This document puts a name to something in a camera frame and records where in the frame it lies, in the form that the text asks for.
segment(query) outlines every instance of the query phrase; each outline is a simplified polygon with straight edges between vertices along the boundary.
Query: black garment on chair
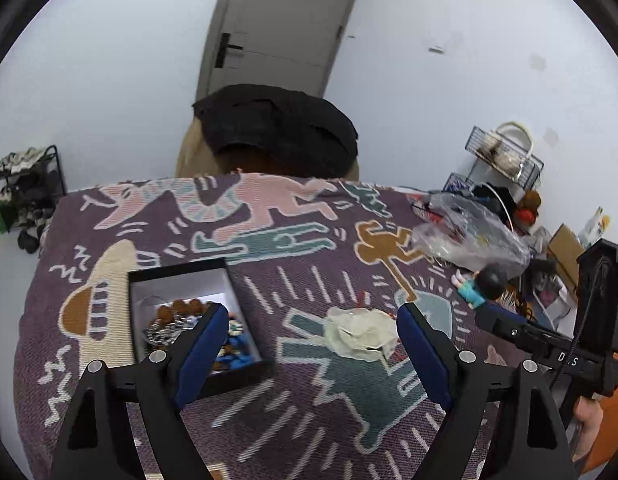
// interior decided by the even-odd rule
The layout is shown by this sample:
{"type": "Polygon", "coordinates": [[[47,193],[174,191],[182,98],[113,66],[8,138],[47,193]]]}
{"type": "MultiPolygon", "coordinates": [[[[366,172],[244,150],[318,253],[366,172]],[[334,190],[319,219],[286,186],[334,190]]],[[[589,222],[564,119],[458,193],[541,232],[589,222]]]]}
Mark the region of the black garment on chair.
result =
{"type": "Polygon", "coordinates": [[[193,105],[209,148],[260,148],[305,176],[344,176],[358,156],[358,133],[329,101],[274,86],[224,87],[193,105]]]}

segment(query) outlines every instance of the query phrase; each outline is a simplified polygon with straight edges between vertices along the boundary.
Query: black cable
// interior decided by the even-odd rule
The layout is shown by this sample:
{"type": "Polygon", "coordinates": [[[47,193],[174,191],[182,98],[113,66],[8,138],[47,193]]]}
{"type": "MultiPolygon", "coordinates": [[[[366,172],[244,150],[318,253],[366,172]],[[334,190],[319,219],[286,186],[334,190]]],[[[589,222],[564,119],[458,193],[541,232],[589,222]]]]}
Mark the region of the black cable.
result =
{"type": "Polygon", "coordinates": [[[578,345],[580,336],[582,335],[582,331],[585,327],[585,322],[587,321],[587,316],[589,315],[590,306],[592,306],[593,295],[594,295],[594,292],[596,291],[596,280],[598,279],[598,276],[601,270],[603,269],[603,267],[610,267],[610,266],[611,265],[610,265],[609,259],[606,257],[601,258],[596,264],[596,271],[594,272],[593,280],[592,280],[592,288],[590,289],[589,299],[587,300],[585,312],[582,314],[582,321],[580,322],[580,326],[578,327],[578,330],[576,331],[576,336],[574,336],[572,343],[569,345],[569,350],[567,351],[566,357],[564,358],[563,362],[558,368],[558,371],[554,375],[554,378],[549,384],[550,390],[554,387],[554,385],[556,384],[556,381],[558,380],[560,375],[563,373],[564,367],[566,367],[567,363],[569,363],[572,360],[572,355],[574,354],[574,350],[576,350],[576,346],[578,345]]]}

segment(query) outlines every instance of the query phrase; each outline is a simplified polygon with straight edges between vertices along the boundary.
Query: clear plastic bag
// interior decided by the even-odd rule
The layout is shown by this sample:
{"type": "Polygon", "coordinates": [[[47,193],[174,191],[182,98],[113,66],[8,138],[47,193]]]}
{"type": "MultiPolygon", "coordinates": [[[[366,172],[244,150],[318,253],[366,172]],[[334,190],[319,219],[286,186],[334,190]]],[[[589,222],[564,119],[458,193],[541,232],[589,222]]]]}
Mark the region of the clear plastic bag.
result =
{"type": "Polygon", "coordinates": [[[439,220],[415,227],[411,235],[414,248],[425,254],[473,271],[499,264],[508,279],[529,265],[527,245],[484,206],[441,193],[432,195],[429,211],[439,220]]]}

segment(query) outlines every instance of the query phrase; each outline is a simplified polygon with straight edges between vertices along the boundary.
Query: cardboard box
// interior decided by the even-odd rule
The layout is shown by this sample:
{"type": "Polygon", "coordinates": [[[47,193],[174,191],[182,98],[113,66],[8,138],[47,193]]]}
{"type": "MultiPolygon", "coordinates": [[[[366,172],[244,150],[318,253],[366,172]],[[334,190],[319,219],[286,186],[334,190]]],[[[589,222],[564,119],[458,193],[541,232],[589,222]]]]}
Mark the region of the cardboard box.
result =
{"type": "Polygon", "coordinates": [[[553,256],[557,261],[556,271],[563,280],[569,295],[578,301],[576,289],[578,287],[578,256],[584,249],[578,241],[576,235],[562,224],[554,234],[547,246],[549,256],[553,256]]]}
{"type": "Polygon", "coordinates": [[[171,306],[175,300],[190,301],[197,298],[203,303],[220,303],[229,313],[235,314],[243,324],[248,354],[253,359],[252,363],[236,370],[211,371],[200,397],[242,388],[273,373],[273,363],[262,359],[249,333],[247,319],[235,297],[227,263],[223,258],[136,270],[129,272],[128,277],[129,319],[136,362],[142,361],[153,350],[145,338],[144,330],[156,318],[158,309],[163,305],[171,306]]]}

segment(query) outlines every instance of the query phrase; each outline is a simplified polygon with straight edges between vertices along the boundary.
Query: open box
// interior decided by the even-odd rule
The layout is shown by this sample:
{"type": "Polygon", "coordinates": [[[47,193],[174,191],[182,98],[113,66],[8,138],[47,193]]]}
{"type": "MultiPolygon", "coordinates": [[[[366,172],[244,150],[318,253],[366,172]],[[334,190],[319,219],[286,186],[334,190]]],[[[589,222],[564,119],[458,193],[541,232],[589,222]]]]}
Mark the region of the open box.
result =
{"type": "Polygon", "coordinates": [[[169,267],[129,272],[129,319],[136,362],[151,351],[144,331],[156,318],[161,306],[171,306],[175,300],[198,299],[213,301],[227,308],[243,325],[244,345],[252,362],[241,368],[211,371],[200,397],[208,397],[253,384],[273,372],[273,363],[263,360],[250,332],[249,324],[238,304],[223,258],[190,262],[169,267]]]}

